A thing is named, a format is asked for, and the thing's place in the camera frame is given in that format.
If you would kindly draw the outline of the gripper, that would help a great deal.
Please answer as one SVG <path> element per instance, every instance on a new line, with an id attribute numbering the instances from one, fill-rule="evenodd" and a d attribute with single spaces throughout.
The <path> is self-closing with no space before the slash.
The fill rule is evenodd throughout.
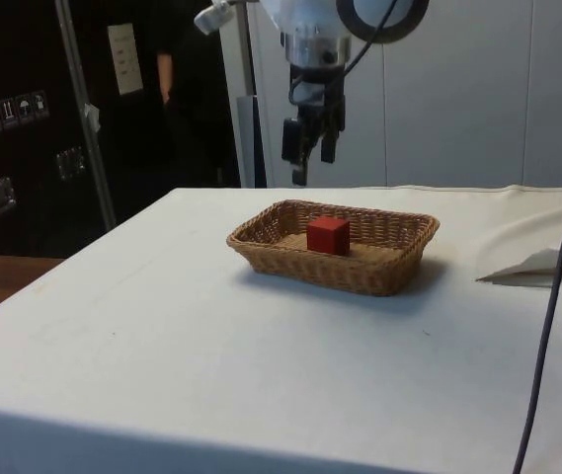
<path id="1" fill-rule="evenodd" d="M 283 121 L 281 158 L 292 166 L 294 185 L 305 187 L 308 162 L 320 138 L 320 121 L 313 108 L 327 110 L 321 137 L 321 161 L 334 163 L 337 142 L 346 128 L 345 68 L 290 66 L 288 100 L 296 118 Z"/>

